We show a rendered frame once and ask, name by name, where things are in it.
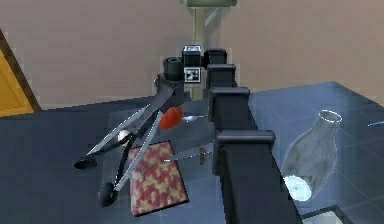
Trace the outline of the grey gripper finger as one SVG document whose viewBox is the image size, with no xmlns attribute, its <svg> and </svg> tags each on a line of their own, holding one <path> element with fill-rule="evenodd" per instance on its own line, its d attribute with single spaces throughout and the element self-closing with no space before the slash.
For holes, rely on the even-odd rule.
<svg viewBox="0 0 384 224">
<path fill-rule="evenodd" d="M 118 193 L 124 187 L 126 182 L 129 180 L 132 172 L 136 168 L 137 164 L 143 158 L 143 156 L 144 156 L 146 150 L 148 149 L 152 139 L 154 138 L 161 117 L 162 117 L 162 112 L 160 111 L 157 115 L 155 123 L 146 132 L 146 133 L 148 133 L 148 135 L 147 135 L 144 143 L 140 147 L 138 153 L 134 157 L 133 161 L 129 164 L 129 167 L 127 169 L 125 169 L 125 167 L 124 167 L 123 176 L 120 179 L 120 181 L 118 183 L 108 182 L 108 183 L 105 183 L 101 186 L 99 194 L 98 194 L 98 200 L 99 200 L 99 203 L 102 207 L 110 206 L 117 199 Z"/>
<path fill-rule="evenodd" d="M 74 164 L 77 169 L 89 169 L 97 166 L 95 157 L 102 155 L 112 149 L 127 143 L 133 138 L 142 138 L 144 134 L 155 123 L 160 108 L 165 104 L 164 100 L 154 100 L 149 105 L 138 110 L 129 118 L 125 119 L 110 133 L 108 133 L 98 144 L 96 144 L 86 156 L 78 159 Z M 108 143 L 117 136 L 122 130 L 127 130 L 128 135 L 118 143 L 108 145 Z"/>
</svg>

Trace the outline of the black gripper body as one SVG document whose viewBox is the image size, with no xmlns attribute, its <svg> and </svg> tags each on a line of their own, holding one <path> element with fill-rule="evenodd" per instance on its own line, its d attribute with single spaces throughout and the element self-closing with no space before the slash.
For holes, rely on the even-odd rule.
<svg viewBox="0 0 384 224">
<path fill-rule="evenodd" d="M 180 57 L 163 60 L 163 72 L 157 75 L 155 86 L 165 96 L 166 106 L 180 106 L 184 103 L 184 64 Z"/>
</svg>

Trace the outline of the red tomato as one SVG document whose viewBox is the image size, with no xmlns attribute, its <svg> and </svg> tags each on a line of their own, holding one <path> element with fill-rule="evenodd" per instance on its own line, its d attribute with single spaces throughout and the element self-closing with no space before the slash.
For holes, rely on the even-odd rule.
<svg viewBox="0 0 384 224">
<path fill-rule="evenodd" d="M 162 115 L 158 127 L 166 130 L 175 127 L 183 118 L 183 109 L 181 106 L 169 108 Z"/>
</svg>

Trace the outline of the red yellow patterned book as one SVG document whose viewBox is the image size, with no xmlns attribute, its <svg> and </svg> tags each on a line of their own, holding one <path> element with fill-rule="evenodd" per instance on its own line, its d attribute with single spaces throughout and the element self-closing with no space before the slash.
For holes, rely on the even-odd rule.
<svg viewBox="0 0 384 224">
<path fill-rule="evenodd" d="M 187 190 L 170 141 L 151 144 L 130 175 L 131 213 L 143 216 L 187 203 Z"/>
</svg>

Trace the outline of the small silver cutlery piece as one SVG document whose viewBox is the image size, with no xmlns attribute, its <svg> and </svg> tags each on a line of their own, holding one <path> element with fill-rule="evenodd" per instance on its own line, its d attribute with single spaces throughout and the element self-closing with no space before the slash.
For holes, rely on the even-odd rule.
<svg viewBox="0 0 384 224">
<path fill-rule="evenodd" d="M 185 116 L 182 118 L 183 121 L 186 122 L 193 122 L 196 121 L 197 119 L 207 117 L 208 115 L 190 115 L 190 116 Z"/>
</svg>

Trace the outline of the silver knife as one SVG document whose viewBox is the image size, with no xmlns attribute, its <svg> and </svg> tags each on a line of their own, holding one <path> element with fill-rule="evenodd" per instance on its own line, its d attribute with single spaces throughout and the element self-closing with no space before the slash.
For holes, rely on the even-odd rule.
<svg viewBox="0 0 384 224">
<path fill-rule="evenodd" d="M 195 148 L 191 148 L 191 149 L 182 151 L 182 152 L 177 153 L 175 155 L 172 155 L 168 158 L 165 158 L 164 162 L 183 160 L 183 159 L 188 159 L 188 158 L 192 158 L 195 156 L 204 157 L 206 154 L 209 154 L 212 152 L 213 152 L 213 144 L 208 143 L 205 145 L 201 145 L 201 146 L 198 146 Z"/>
</svg>

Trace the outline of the clear glass vase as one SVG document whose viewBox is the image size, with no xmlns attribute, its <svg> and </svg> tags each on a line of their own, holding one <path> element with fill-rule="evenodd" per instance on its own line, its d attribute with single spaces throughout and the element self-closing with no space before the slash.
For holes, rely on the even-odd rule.
<svg viewBox="0 0 384 224">
<path fill-rule="evenodd" d="M 312 127 L 290 144 L 280 171 L 293 200 L 311 200 L 333 174 L 337 159 L 334 136 L 341 122 L 338 113 L 321 110 Z"/>
</svg>

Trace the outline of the dark pale-edged flat panel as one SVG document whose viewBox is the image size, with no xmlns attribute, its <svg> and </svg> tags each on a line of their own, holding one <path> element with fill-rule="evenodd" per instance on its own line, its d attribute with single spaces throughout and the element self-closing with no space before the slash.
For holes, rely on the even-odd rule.
<svg viewBox="0 0 384 224">
<path fill-rule="evenodd" d="M 337 205 L 309 212 L 301 218 L 303 224 L 354 224 Z"/>
</svg>

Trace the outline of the silver ball black-handled utensil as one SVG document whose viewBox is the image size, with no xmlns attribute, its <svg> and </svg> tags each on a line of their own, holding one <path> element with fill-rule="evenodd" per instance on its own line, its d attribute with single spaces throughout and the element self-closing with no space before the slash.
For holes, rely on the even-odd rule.
<svg viewBox="0 0 384 224">
<path fill-rule="evenodd" d="M 118 183 L 123 176 L 123 171 L 124 171 L 125 164 L 127 162 L 128 154 L 132 147 L 133 142 L 136 140 L 136 137 L 128 130 L 122 130 L 118 134 L 118 141 L 122 142 L 123 140 L 125 140 L 125 143 L 122 144 L 124 151 L 123 151 L 123 154 L 119 163 L 119 167 L 117 170 L 115 183 Z"/>
</svg>

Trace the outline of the orange door brown frame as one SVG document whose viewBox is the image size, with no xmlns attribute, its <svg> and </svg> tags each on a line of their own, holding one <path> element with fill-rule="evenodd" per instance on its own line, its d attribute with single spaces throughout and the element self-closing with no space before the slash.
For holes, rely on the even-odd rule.
<svg viewBox="0 0 384 224">
<path fill-rule="evenodd" d="M 0 29 L 0 117 L 40 111 L 41 107 Z"/>
</svg>

